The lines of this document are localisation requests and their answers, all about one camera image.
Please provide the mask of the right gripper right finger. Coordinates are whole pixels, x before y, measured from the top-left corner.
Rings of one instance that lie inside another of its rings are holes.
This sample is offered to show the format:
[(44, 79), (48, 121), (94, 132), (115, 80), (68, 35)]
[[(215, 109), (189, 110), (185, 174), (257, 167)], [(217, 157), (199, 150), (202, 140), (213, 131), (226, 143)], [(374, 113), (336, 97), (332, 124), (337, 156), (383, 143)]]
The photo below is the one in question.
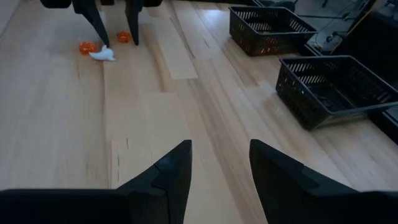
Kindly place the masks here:
[(268, 224), (332, 224), (338, 204), (328, 198), (357, 192), (258, 139), (249, 160)]

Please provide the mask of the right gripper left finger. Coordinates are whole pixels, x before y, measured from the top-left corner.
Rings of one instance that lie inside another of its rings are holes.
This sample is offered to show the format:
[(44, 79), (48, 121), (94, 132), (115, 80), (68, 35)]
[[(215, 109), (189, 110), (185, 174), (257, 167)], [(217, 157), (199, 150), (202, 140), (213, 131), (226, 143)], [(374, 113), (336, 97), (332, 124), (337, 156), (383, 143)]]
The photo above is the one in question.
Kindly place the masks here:
[(192, 142), (183, 140), (118, 190), (127, 200), (118, 224), (183, 224), (192, 181)]

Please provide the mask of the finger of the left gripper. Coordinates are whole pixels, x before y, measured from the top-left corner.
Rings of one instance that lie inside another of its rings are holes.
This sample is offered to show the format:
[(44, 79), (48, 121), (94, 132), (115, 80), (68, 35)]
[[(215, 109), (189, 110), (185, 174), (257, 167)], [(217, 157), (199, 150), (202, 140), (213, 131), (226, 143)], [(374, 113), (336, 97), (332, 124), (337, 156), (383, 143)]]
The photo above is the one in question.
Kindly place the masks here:
[(143, 0), (125, 0), (127, 23), (135, 45), (139, 45), (139, 13), (143, 8)]
[(95, 0), (73, 0), (75, 13), (81, 14), (93, 26), (104, 45), (109, 47), (109, 38), (96, 6)]

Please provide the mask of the black plastic basket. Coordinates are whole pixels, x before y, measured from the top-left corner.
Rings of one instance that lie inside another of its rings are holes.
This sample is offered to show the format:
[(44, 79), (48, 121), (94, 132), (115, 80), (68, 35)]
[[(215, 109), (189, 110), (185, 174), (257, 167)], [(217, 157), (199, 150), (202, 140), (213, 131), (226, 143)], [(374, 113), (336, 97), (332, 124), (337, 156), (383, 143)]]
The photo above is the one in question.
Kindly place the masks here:
[(398, 91), (349, 55), (286, 57), (275, 86), (307, 131), (398, 106)]
[[(318, 31), (284, 7), (230, 7), (229, 33), (250, 57), (254, 50), (277, 47), (273, 55), (296, 53)], [(268, 37), (278, 39), (277, 45), (265, 45)]]

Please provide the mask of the black mat hazard stripe edge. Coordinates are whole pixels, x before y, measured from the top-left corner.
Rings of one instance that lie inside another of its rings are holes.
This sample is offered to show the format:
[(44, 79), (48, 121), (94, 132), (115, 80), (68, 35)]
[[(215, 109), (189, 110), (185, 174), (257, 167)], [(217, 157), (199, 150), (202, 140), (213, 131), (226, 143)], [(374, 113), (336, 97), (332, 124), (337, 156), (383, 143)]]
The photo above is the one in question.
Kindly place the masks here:
[(398, 0), (380, 0), (357, 23), (333, 55), (350, 55), (385, 81), (398, 85)]

